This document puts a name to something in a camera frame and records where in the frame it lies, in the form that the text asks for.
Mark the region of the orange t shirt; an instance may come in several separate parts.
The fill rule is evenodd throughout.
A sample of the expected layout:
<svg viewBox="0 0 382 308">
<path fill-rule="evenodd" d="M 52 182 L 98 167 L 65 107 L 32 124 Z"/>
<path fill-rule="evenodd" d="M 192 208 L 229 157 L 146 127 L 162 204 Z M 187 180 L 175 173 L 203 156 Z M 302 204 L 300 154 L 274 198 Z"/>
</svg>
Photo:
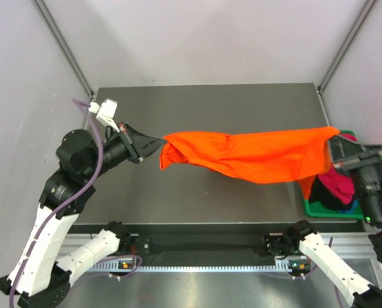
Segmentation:
<svg viewBox="0 0 382 308">
<path fill-rule="evenodd" d="M 328 140 L 339 133 L 332 126 L 234 135 L 172 133 L 165 136 L 160 168 L 190 164 L 256 184 L 297 182 L 309 198 L 317 175 L 331 168 Z"/>
</svg>

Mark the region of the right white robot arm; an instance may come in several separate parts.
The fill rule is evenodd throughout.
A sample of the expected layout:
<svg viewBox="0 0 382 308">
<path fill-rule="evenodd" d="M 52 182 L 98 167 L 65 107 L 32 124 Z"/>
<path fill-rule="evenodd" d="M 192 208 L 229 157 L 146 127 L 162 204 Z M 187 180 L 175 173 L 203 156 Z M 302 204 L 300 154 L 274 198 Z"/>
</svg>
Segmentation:
<svg viewBox="0 0 382 308">
<path fill-rule="evenodd" d="M 351 178 L 363 218 L 379 232 L 369 235 L 382 272 L 382 145 L 360 144 L 341 135 L 328 140 L 334 168 Z M 302 253 L 335 285 L 351 307 L 382 307 L 382 287 L 354 271 L 306 220 L 288 227 L 283 235 L 291 253 Z"/>
</svg>

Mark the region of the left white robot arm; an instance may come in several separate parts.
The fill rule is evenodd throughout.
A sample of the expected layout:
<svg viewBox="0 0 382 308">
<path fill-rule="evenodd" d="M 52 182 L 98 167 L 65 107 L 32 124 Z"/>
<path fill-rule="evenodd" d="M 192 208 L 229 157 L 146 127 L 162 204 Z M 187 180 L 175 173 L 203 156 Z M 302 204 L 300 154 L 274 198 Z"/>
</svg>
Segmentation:
<svg viewBox="0 0 382 308">
<path fill-rule="evenodd" d="M 64 136 L 56 150 L 59 168 L 44 185 L 22 256 L 12 272 L 0 278 L 0 291 L 9 297 L 10 307 L 57 307 L 82 275 L 115 253 L 128 255 L 132 268 L 138 264 L 131 232 L 116 221 L 69 255 L 58 253 L 94 195 L 95 180 L 124 161 L 141 163 L 165 143 L 128 123 L 118 124 L 105 141 L 83 129 Z"/>
</svg>

